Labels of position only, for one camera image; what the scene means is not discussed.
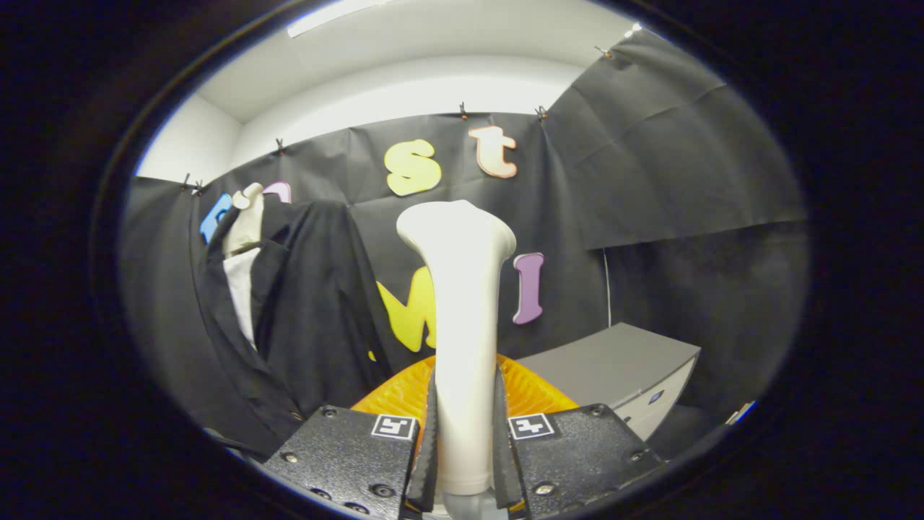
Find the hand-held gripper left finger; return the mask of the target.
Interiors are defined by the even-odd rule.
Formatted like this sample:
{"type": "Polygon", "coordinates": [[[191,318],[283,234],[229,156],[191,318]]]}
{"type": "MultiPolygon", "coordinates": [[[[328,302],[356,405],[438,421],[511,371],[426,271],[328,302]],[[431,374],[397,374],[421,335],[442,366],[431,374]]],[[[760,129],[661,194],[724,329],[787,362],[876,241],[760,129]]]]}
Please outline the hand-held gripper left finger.
{"type": "Polygon", "coordinates": [[[435,359],[403,369],[351,408],[319,407],[267,471],[340,506],[403,519],[435,506],[435,359]]]}

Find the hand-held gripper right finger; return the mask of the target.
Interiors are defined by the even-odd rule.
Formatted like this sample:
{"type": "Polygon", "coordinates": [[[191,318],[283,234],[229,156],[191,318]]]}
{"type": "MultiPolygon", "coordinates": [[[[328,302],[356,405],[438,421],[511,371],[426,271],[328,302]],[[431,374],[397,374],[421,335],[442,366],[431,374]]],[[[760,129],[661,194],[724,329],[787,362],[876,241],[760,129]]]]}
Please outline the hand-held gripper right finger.
{"type": "Polygon", "coordinates": [[[494,382],[494,496],[511,518],[548,519],[620,493],[663,459],[606,404],[580,406],[505,356],[494,382]]]}

